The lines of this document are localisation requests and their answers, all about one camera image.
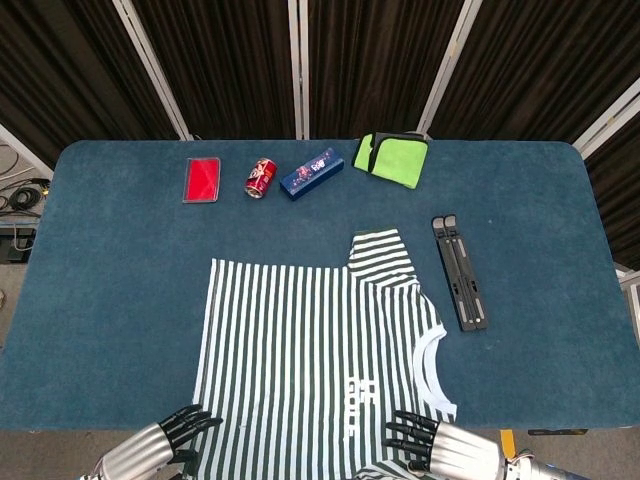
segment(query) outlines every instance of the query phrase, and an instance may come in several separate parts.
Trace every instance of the red phone case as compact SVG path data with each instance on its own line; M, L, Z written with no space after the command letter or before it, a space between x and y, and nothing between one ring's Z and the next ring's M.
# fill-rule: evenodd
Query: red phone case
M184 187L185 203L215 202L220 184L220 159L190 158Z

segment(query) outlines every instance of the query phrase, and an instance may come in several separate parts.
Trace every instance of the blue box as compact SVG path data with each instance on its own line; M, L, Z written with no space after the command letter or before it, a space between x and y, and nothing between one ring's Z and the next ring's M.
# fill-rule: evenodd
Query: blue box
M280 188L291 200L296 200L343 168L342 157L333 148L327 148L313 160L309 160L280 180Z

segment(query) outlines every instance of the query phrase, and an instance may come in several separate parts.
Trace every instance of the robotic arm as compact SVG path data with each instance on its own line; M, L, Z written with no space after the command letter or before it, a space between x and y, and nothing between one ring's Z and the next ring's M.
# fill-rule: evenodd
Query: robotic arm
M90 475L79 480L147 480L170 463L196 458L194 450L178 450L204 430L218 426L201 405L178 410L160 423L152 423L106 453Z
M409 472L418 477L432 473L448 480L589 480L539 463L531 453L505 459L496 443L449 423L400 410L395 416L409 423L388 422L386 427L409 439L386 439L384 445L416 455ZM195 459L194 450L179 448L221 423L201 405L185 407L125 440L79 480L148 480L167 464Z
M537 462L531 453L505 459L496 443L449 423L403 411L395 416L412 425L388 422L387 428L410 439L386 439L384 445L417 455L409 471L419 477L433 473L449 480L588 480Z

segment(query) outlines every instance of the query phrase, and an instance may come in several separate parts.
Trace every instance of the green cloth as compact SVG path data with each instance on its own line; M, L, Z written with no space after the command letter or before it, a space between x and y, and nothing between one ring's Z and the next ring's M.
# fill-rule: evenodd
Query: green cloth
M414 189L427 148L416 134L368 134L360 141L353 166Z

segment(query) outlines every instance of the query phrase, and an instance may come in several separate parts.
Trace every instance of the red can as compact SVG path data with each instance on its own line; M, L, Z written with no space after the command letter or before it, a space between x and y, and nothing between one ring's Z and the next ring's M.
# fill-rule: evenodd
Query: red can
M244 191L253 198L262 198L267 193L267 188L271 185L273 177L276 176L276 166L273 160L268 158L261 158L253 167L247 183L244 185Z

